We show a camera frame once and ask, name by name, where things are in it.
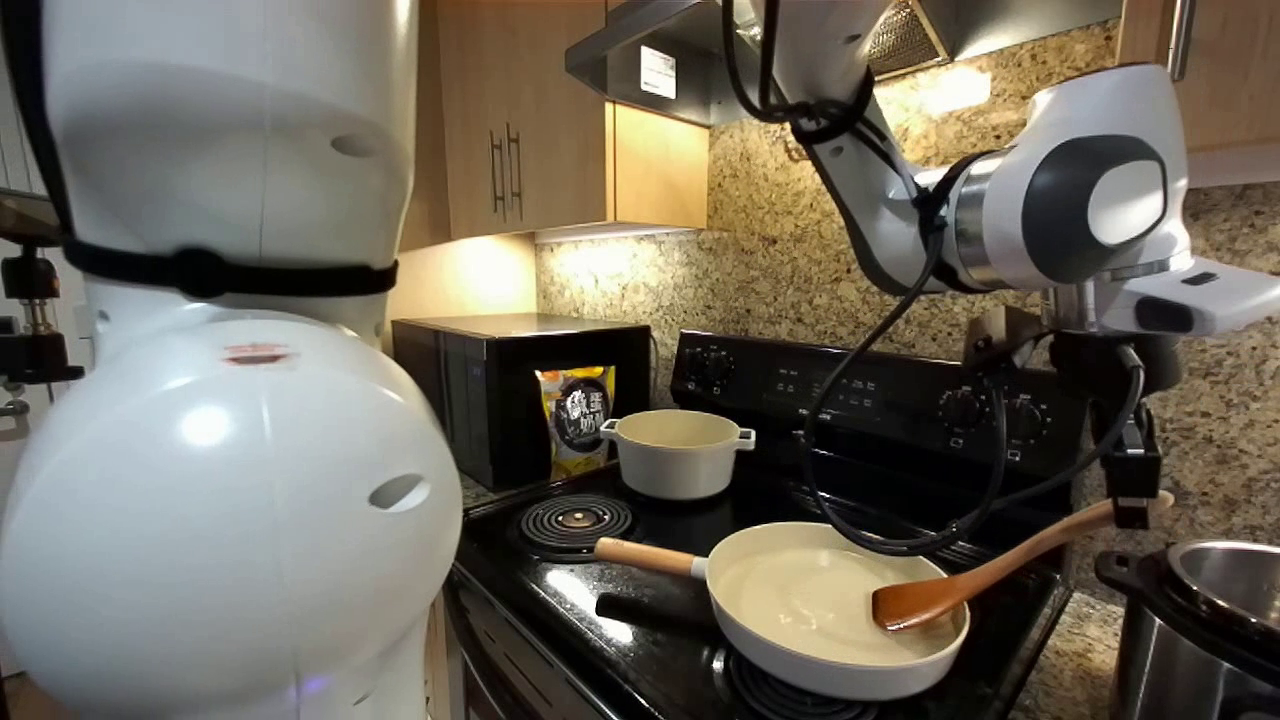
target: granite backsplash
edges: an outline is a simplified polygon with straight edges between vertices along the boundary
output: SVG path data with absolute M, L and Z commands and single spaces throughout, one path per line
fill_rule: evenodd
M 991 78 L 985 108 L 929 115 L 924 97 L 949 70 L 879 88 L 886 125 L 916 170 L 1011 140 L 1037 88 L 1111 66 L 1111 26 L 972 60 Z M 886 309 L 854 270 L 842 225 L 786 136 L 763 125 L 710 134 L 710 227 L 691 237 L 541 242 L 541 309 L 590 322 L 643 322 L 657 334 L 653 389 L 665 396 L 681 328 L 854 345 Z M 1202 190 L 1189 195 L 1201 258 L 1280 278 L 1280 184 Z M 916 356 L 961 356 L 965 324 L 1037 295 L 929 295 L 879 345 Z M 1074 550 L 1091 586 L 1097 550 L 1161 550 L 1173 538 L 1280 543 L 1280 322 L 1234 337 L 1189 339 L 1185 385 L 1152 396 L 1162 446 L 1162 490 L 1181 509 L 1162 533 L 1100 533 Z

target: pot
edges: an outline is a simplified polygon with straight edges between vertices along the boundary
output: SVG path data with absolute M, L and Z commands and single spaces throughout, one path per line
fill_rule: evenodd
M 657 502 L 720 497 L 732 479 L 735 452 L 755 447 L 751 430 L 691 409 L 605 419 L 600 438 L 617 446 L 622 485 Z
M 1280 718 L 1280 550 L 1193 540 L 1097 560 L 1128 596 L 1111 710 L 1125 720 Z

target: white frying pan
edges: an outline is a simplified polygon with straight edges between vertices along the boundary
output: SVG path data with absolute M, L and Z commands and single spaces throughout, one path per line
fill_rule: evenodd
M 966 606 L 910 633 L 879 633 L 873 590 L 944 575 L 924 557 L 877 557 L 828 523 L 755 523 L 710 557 L 605 538 L 600 560 L 703 575 L 720 633 L 763 674 L 840 701 L 901 701 L 949 675 Z

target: kitchen cabinet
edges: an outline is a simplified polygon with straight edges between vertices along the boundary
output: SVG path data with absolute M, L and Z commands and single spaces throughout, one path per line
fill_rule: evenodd
M 442 0 L 441 91 L 457 237 L 709 225 L 709 134 L 605 105 L 564 47 L 605 0 Z
M 1275 0 L 1125 0 L 1120 66 L 1173 66 L 1193 184 L 1280 181 L 1275 31 Z
M 412 199 L 400 234 L 400 254 L 429 248 L 451 237 L 442 190 L 441 0 L 421 3 L 412 150 Z

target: black stove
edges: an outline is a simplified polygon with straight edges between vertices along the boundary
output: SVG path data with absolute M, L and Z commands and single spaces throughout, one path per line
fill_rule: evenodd
M 735 530 L 819 522 L 828 492 L 873 533 L 941 530 L 986 479 L 985 402 L 950 364 L 867 356 L 819 419 L 814 492 L 799 477 L 799 412 L 840 349 L 681 337 L 673 396 L 755 430 L 732 490 L 710 502 L 643 502 L 617 470 L 488 506 L 463 523 L 448 615 L 463 649 L 473 718 L 1003 718 L 1066 590 L 1058 557 L 972 602 L 950 674 L 908 701 L 851 703 L 770 682 L 732 653 L 701 579 L 590 560 L 595 538 L 710 553 Z M 1045 372 L 1003 372 L 1008 479 L 1023 490 L 1074 456 L 1079 396 Z M 991 518 L 972 543 L 932 560 L 966 570 L 1072 509 L 1056 490 Z

